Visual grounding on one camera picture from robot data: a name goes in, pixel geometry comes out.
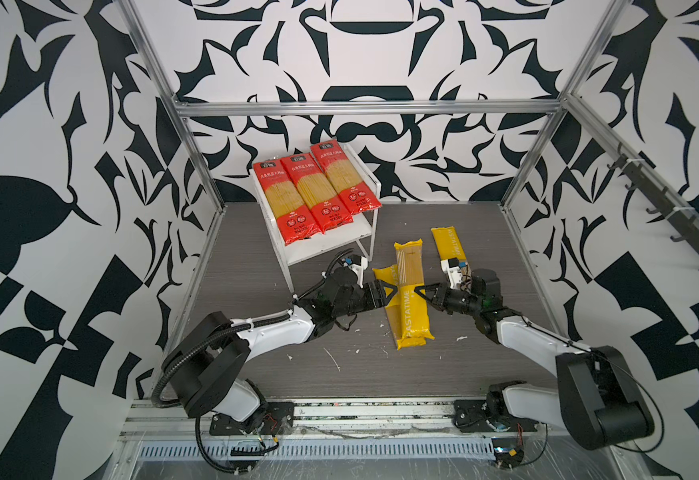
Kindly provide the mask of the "red spaghetti bag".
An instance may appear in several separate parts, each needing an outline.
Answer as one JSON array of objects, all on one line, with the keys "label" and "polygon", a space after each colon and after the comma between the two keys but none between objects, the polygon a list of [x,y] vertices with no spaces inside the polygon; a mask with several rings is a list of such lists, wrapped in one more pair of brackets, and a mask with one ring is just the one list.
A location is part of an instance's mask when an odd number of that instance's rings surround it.
[{"label": "red spaghetti bag", "polygon": [[322,232],[280,160],[253,165],[285,246]]},{"label": "red spaghetti bag", "polygon": [[353,222],[353,215],[311,154],[283,157],[280,163],[324,233]]},{"label": "red spaghetti bag", "polygon": [[381,208],[381,202],[371,191],[371,187],[363,181],[339,142],[330,140],[312,145],[311,154],[351,214],[357,215]]}]

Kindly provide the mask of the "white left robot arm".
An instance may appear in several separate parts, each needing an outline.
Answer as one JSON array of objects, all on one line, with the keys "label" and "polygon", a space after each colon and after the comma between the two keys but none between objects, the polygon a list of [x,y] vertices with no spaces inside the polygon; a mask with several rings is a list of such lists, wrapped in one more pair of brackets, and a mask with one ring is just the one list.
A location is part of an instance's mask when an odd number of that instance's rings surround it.
[{"label": "white left robot arm", "polygon": [[234,448],[229,461],[215,460],[206,448],[201,458],[215,470],[232,475],[252,471],[259,458],[275,452],[280,442],[278,412],[264,394],[241,376],[251,360],[277,349],[319,339],[341,318],[356,320],[363,312],[385,308],[397,294],[397,285],[385,280],[363,282],[367,259],[346,249],[338,253],[321,279],[293,296],[283,311],[260,317],[230,319],[221,311],[208,314],[167,356],[150,399],[155,408],[181,407],[194,420],[194,435],[203,443],[202,419],[225,433],[256,434],[260,447]]}]

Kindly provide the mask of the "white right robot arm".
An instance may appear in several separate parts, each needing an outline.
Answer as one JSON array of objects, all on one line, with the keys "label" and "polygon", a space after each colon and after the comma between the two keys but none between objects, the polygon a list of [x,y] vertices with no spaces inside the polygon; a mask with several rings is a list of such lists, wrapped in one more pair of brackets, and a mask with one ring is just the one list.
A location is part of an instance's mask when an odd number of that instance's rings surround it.
[{"label": "white right robot arm", "polygon": [[505,305],[495,271],[480,269],[460,288],[449,282],[415,288],[429,306],[471,317],[491,342],[515,350],[551,373],[555,388],[525,381],[489,386],[483,419],[500,426],[513,418],[557,426],[587,450],[665,436],[665,418],[623,354],[563,337]]}]

